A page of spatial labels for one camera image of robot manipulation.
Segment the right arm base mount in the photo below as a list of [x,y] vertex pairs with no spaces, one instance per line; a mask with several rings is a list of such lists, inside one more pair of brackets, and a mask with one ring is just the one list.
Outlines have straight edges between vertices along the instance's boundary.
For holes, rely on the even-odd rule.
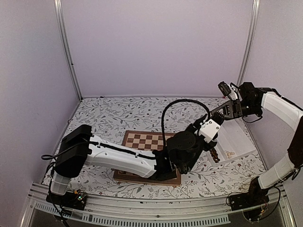
[[226,204],[231,207],[232,211],[248,209],[243,211],[243,216],[247,221],[260,221],[268,207],[269,197],[268,190],[261,190],[255,194],[230,193],[226,198]]

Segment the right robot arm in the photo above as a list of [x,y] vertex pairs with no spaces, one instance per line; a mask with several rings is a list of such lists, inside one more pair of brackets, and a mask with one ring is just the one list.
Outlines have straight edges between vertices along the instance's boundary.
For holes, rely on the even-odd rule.
[[294,180],[303,167],[303,109],[275,88],[220,82],[225,101],[213,109],[226,120],[242,120],[266,169],[242,187],[245,202],[255,206],[263,192]]

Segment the wooden chess board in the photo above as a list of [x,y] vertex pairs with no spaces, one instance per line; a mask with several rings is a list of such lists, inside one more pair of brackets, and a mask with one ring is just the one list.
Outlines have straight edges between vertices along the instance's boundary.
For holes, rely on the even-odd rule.
[[[146,132],[146,131],[126,131],[122,142],[123,146],[134,148],[138,150],[162,150],[163,138],[161,132]],[[127,183],[144,183],[151,185],[163,185],[177,187],[181,185],[181,175],[176,172],[174,179],[165,181],[155,181],[147,178],[142,178],[138,175],[115,170],[113,179],[115,181],[127,182]]]

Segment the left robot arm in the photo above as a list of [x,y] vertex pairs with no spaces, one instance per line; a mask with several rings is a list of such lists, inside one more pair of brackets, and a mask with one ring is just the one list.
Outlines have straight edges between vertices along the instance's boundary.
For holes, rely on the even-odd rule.
[[42,155],[42,160],[55,159],[50,191],[60,205],[70,202],[67,186],[83,166],[104,166],[133,173],[142,178],[166,181],[191,171],[203,150],[220,126],[212,119],[198,120],[184,131],[164,140],[162,150],[137,150],[117,145],[94,135],[92,127],[83,124],[65,136],[56,155]]

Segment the white plastic tray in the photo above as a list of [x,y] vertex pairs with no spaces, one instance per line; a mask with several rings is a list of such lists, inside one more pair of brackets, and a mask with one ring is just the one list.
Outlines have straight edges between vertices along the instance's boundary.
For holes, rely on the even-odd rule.
[[[244,126],[245,124],[240,120],[225,121],[222,124],[218,131],[218,137],[216,139],[217,145],[215,146],[220,162],[215,163],[210,152],[206,152],[213,167],[236,161],[237,159],[250,155],[256,151],[256,147],[251,142],[248,135],[245,134]],[[225,151],[234,152],[236,155],[234,158],[228,159]]]

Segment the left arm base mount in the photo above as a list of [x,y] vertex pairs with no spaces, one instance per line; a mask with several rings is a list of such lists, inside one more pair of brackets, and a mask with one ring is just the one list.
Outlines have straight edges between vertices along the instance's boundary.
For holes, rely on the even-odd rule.
[[46,201],[63,209],[84,210],[87,203],[87,193],[81,190],[66,192],[65,195],[56,195],[49,192]]

